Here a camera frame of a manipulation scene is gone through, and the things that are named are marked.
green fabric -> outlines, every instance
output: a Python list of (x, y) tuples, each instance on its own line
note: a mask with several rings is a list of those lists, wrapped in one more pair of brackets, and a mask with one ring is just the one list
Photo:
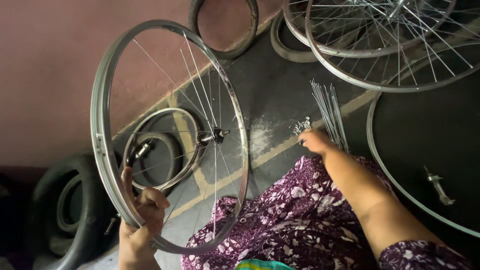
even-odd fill
[(249, 259), (241, 261), (235, 270), (295, 270), (294, 268), (279, 261), (261, 261)]

purple floral dress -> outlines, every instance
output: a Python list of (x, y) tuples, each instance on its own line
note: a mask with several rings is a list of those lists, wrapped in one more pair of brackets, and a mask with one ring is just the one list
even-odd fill
[[(390, 189), (382, 171), (356, 158)], [(216, 204), (216, 229), (235, 206)], [(213, 238), (213, 215), (187, 245)], [(352, 208), (328, 176), (321, 158), (301, 157), (295, 167), (254, 200), (244, 202), (239, 222), (216, 249), (184, 255), (184, 270), (232, 270), (244, 259), (275, 260), (299, 270), (314, 269), (470, 269), (452, 249), (426, 241), (399, 242), (377, 262)]]

hub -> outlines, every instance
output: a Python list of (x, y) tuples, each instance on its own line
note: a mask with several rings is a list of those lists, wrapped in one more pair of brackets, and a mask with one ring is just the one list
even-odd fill
[(230, 130), (222, 130), (219, 127), (214, 127), (213, 132), (199, 132), (197, 135), (197, 142), (203, 147), (207, 146), (211, 141), (221, 144), (223, 143), (225, 135), (229, 133)]

hand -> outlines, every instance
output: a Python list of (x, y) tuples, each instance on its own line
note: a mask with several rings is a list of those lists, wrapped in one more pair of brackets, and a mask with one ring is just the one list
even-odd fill
[(299, 135), (304, 140), (303, 146), (313, 153), (324, 156), (328, 151), (337, 149), (336, 145), (324, 133), (307, 128)]
[(162, 229), (165, 208), (168, 208), (170, 203), (161, 191), (151, 187), (145, 188), (135, 198), (132, 191), (132, 169), (130, 167), (123, 169), (121, 178), (130, 199), (145, 220), (145, 224), (137, 229), (128, 225), (125, 220), (121, 220), (119, 269), (159, 269), (154, 258), (156, 248), (151, 246), (150, 240)]

person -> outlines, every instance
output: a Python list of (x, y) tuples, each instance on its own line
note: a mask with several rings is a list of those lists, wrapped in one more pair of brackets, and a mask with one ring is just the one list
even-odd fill
[[(319, 131), (305, 130), (299, 140), (319, 156), (299, 158), (271, 187), (246, 200), (228, 238), (200, 256), (183, 255), (182, 269), (472, 268), (409, 213), (376, 165), (349, 156)], [(127, 186), (130, 174), (126, 168)], [(168, 202), (154, 189), (145, 189), (135, 200), (155, 203), (141, 207), (146, 224), (140, 229), (122, 221), (120, 269), (159, 269), (149, 240), (160, 231)], [(216, 201), (217, 228), (235, 200), (225, 196)], [(212, 215), (187, 245), (211, 240), (213, 229)]]

